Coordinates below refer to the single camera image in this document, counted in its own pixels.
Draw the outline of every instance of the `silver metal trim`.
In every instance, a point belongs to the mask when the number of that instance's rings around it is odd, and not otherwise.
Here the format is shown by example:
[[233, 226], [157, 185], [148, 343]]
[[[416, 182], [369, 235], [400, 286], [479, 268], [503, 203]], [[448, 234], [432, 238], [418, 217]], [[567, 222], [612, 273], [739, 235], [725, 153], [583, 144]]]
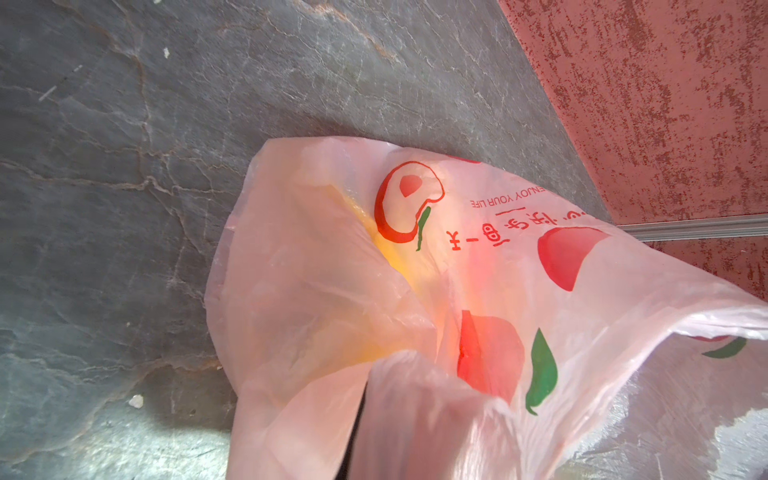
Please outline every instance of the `silver metal trim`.
[[617, 225], [641, 242], [768, 235], [768, 214]]

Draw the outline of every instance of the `green leaf print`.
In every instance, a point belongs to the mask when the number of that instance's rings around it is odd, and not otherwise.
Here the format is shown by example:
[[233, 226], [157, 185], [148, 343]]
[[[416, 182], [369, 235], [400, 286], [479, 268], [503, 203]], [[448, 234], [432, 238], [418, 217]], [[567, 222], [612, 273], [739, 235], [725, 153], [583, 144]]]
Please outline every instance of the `green leaf print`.
[[549, 349], [541, 329], [538, 329], [533, 340], [531, 363], [533, 364], [533, 376], [531, 387], [525, 394], [525, 408], [532, 415], [538, 415], [531, 407], [541, 405], [544, 399], [552, 393], [558, 382], [558, 366], [554, 362], [552, 351]]
[[429, 212], [431, 211], [432, 211], [432, 207], [425, 208], [424, 213], [422, 214], [422, 217], [419, 218], [419, 245], [416, 248], [417, 252], [422, 249], [422, 230], [424, 230], [424, 224], [427, 223], [427, 219], [429, 218]]
[[717, 350], [704, 352], [702, 353], [702, 355], [708, 356], [711, 359], [726, 359], [728, 357], [736, 355], [738, 352], [741, 351], [742, 348], [744, 348], [745, 345], [746, 345], [746, 339], [739, 336], [728, 345], [725, 345], [724, 347], [720, 347]]

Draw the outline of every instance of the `gray marble floor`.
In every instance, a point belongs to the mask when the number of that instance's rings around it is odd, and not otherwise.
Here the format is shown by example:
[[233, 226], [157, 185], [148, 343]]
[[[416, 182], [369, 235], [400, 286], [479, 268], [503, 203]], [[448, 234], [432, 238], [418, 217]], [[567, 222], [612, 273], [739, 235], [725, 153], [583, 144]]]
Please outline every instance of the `gray marble floor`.
[[222, 476], [202, 298], [268, 138], [489, 162], [608, 219], [495, 0], [3, 2], [0, 68], [0, 478]]

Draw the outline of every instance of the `translucent plastic bag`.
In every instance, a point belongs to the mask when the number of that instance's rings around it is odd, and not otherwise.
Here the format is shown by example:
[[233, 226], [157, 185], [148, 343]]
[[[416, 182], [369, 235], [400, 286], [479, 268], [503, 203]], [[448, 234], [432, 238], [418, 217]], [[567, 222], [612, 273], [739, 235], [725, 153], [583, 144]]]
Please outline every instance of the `translucent plastic bag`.
[[520, 177], [341, 137], [265, 144], [205, 301], [229, 478], [334, 478], [364, 389], [349, 478], [547, 478], [671, 333], [768, 336], [764, 302]]

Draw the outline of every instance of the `black strip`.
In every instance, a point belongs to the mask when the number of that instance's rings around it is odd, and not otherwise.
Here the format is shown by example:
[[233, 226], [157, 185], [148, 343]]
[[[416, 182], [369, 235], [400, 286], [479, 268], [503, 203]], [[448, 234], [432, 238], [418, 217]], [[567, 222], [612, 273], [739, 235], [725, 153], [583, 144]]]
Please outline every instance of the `black strip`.
[[344, 452], [344, 459], [341, 461], [339, 467], [339, 473], [336, 474], [335, 480], [347, 480], [349, 478], [349, 466], [352, 464], [352, 450], [355, 445], [355, 438], [357, 438], [357, 428], [360, 426], [360, 417], [362, 417], [362, 409], [366, 406], [366, 390], [362, 391], [362, 398], [360, 399], [360, 407], [357, 409], [357, 416], [355, 417], [355, 425], [352, 426], [352, 433], [349, 435], [349, 442], [346, 444], [346, 452]]

